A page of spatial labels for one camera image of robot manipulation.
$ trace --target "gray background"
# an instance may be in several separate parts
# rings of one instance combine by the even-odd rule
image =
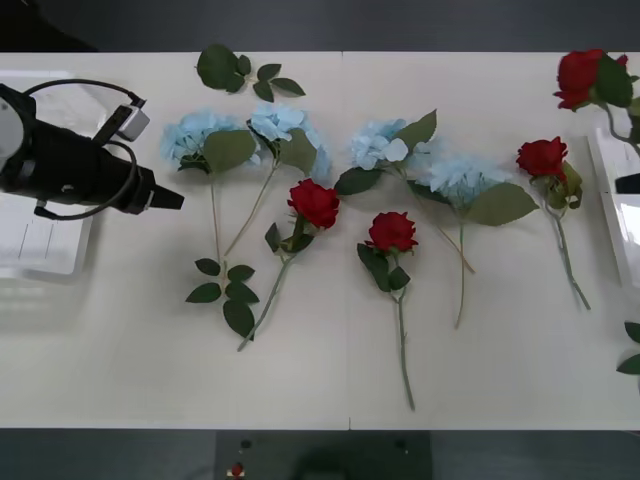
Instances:
[[[101,51],[640,50],[638,0],[38,0]]]

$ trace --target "rose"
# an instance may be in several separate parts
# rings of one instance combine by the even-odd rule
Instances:
[[[418,245],[413,239],[416,233],[414,225],[415,222],[407,218],[407,212],[402,215],[396,212],[381,213],[373,219],[373,226],[369,229],[372,241],[365,243],[383,253],[390,253],[392,248],[406,252]]]
[[[290,190],[289,206],[318,228],[331,228],[338,215],[338,200],[333,188],[322,188],[310,178]]]
[[[525,143],[518,150],[519,157],[516,160],[520,168],[526,170],[533,177],[553,175],[561,181],[566,180],[562,171],[562,162],[567,155],[567,145],[562,143],[560,137],[553,140],[538,140]]]
[[[591,100],[589,90],[598,78],[600,59],[605,55],[602,50],[588,52],[571,52],[560,61],[558,67],[558,85],[560,91],[554,93],[562,102],[558,108],[575,109]],[[627,66],[628,57],[622,55],[616,60],[620,65]]]

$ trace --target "hydrangea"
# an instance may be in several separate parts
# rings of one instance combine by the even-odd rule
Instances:
[[[202,155],[204,142],[211,133],[242,129],[238,120],[229,115],[218,115],[211,110],[190,113],[182,117],[177,125],[165,127],[160,145],[162,156],[178,167],[186,155]],[[256,153],[249,160],[260,164],[260,157]]]
[[[407,122],[401,118],[388,122],[369,122],[351,140],[351,153],[356,166],[365,170],[375,168],[378,161],[399,162],[409,153],[406,144],[393,136]]]
[[[322,137],[311,125],[306,112],[286,105],[261,104],[251,115],[251,127],[272,142],[278,139],[290,141],[292,137],[289,131],[294,128],[302,129],[309,143],[317,150],[311,169],[311,178],[318,184],[328,180],[331,170],[329,154]]]
[[[430,152],[429,172],[417,183],[444,195],[456,208],[468,206],[479,194],[511,178],[486,160],[468,153]]]

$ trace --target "cable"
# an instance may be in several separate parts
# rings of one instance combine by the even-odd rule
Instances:
[[[100,213],[101,211],[109,207],[112,207],[118,200],[120,200],[123,197],[123,195],[127,193],[127,190],[129,190],[129,188],[131,188],[131,186],[135,182],[136,174],[138,173],[138,160],[136,159],[136,154],[128,145],[125,145],[124,143],[116,142],[113,140],[110,140],[107,143],[110,145],[115,145],[116,147],[122,148],[131,157],[131,168],[129,169],[129,177],[127,177],[127,180],[124,182],[124,185],[120,187],[120,190],[118,190],[113,197],[111,197],[109,200],[107,200],[103,204],[98,205],[96,208],[87,210],[86,212],[79,213],[77,215],[58,215],[47,210],[44,207],[36,207],[34,213],[41,217],[49,218],[51,220],[64,220],[64,221],[83,220],[85,218],[89,218],[95,215],[96,213]]]
[[[114,85],[113,83],[101,82],[99,80],[87,80],[85,78],[63,78],[60,80],[51,80],[50,82],[44,82],[40,85],[36,85],[31,88],[27,88],[24,92],[25,95],[33,95],[35,92],[39,92],[40,90],[44,90],[45,88],[55,87],[57,85],[69,85],[69,84],[80,84],[80,85],[95,85],[97,87],[109,88],[111,90],[116,90],[118,92],[124,93],[127,95],[131,101],[133,102],[134,107],[141,108],[144,106],[145,101],[138,97],[135,93],[126,88],[123,88],[119,85]]]

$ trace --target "white table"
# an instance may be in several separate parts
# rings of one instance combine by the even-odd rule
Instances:
[[[562,135],[585,179],[584,206],[566,228],[593,311],[579,307],[551,223],[536,212],[500,229],[468,229],[467,256],[478,273],[468,276],[465,320],[454,332],[459,265],[421,221],[407,304],[411,413],[393,305],[359,265],[355,244],[380,210],[421,214],[403,193],[369,192],[344,202],[336,227],[292,267],[256,342],[238,354],[219,308],[184,303],[204,281],[193,261],[213,256],[210,197],[196,176],[171,172],[158,143],[167,122],[201,107],[247,118],[255,96],[202,86],[197,54],[0,55],[3,69],[69,70],[147,98],[152,123],[134,147],[160,184],[186,196],[180,212],[108,212],[94,223],[81,282],[36,286],[57,299],[55,308],[3,314],[0,426],[640,428],[637,381],[615,372],[633,345],[623,329],[633,309],[590,190],[588,121],[558,111],[551,96],[559,55],[250,57],[282,62],[283,75],[304,86],[308,96],[287,103],[311,112],[333,150],[336,176],[349,163],[349,138],[371,118],[413,119],[437,107],[439,133],[501,163],[512,162],[525,141]],[[630,68],[640,71],[640,56],[631,56]],[[225,244],[261,181],[256,173],[232,175],[219,194]],[[263,234],[282,222],[297,178],[279,176],[232,256],[257,270],[251,285],[263,300],[279,267]],[[446,220],[446,212],[434,212]]]

